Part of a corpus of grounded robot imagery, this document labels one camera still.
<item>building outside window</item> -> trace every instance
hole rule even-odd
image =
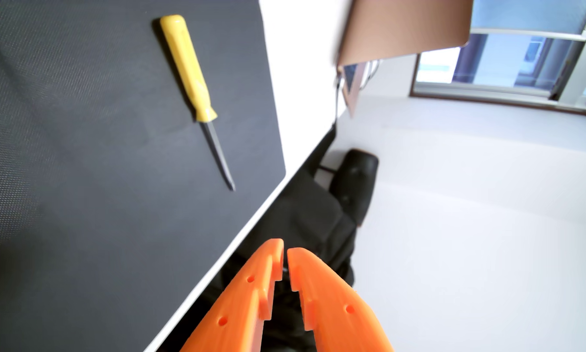
[[[474,0],[469,43],[423,52],[413,96],[586,111],[586,0]]]

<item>desk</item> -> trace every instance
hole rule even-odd
[[[155,352],[171,333],[334,123],[336,57],[349,5],[346,0],[260,1],[286,176],[188,292],[145,352]],[[337,115],[344,111],[341,97]]]

